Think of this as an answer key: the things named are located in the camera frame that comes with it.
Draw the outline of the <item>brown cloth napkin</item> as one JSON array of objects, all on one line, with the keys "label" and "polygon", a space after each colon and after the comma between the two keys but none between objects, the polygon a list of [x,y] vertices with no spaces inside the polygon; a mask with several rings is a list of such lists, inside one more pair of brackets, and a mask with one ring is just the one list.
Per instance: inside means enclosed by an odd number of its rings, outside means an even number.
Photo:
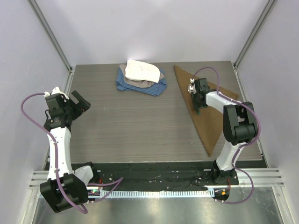
[{"label": "brown cloth napkin", "polygon": [[207,107],[200,110],[197,114],[192,104],[192,98],[187,91],[192,74],[174,65],[174,72],[178,86],[182,93],[188,112],[191,116],[195,129],[201,140],[201,143],[209,157],[212,156],[214,148],[223,130],[223,115],[218,110]]}]

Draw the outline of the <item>spoon with green handle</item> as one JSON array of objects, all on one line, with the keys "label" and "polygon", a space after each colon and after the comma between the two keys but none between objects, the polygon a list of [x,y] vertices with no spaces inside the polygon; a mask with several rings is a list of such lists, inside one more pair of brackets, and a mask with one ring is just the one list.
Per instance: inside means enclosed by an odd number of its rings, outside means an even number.
[{"label": "spoon with green handle", "polygon": [[197,114],[200,114],[199,108],[197,107],[197,103],[195,102],[195,96],[196,96],[196,89],[195,89],[195,85],[194,84],[189,84],[187,87],[187,91],[190,93],[191,95],[191,99],[192,99],[192,105],[194,110],[196,111]]}]

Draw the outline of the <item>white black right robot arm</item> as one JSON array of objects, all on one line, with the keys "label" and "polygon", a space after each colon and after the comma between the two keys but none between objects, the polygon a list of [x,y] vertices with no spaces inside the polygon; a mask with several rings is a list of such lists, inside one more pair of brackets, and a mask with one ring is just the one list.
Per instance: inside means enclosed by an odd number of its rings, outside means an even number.
[{"label": "white black right robot arm", "polygon": [[206,78],[190,79],[187,87],[193,108],[200,110],[212,107],[223,115],[223,134],[226,139],[221,154],[214,161],[211,179],[216,184],[234,176],[235,163],[246,145],[259,134],[257,118],[251,102],[239,102],[209,87]]}]

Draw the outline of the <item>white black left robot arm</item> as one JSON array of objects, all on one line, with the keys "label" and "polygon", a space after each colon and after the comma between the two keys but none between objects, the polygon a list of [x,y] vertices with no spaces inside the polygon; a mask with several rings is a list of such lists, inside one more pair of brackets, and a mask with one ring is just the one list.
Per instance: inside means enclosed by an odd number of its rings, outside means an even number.
[{"label": "white black left robot arm", "polygon": [[83,204],[88,200],[87,185],[95,186],[100,175],[88,162],[72,169],[70,156],[71,125],[91,104],[77,91],[72,92],[75,103],[59,87],[45,93],[48,106],[44,128],[50,143],[50,167],[47,181],[40,184],[40,192],[55,213],[72,207],[87,213]]}]

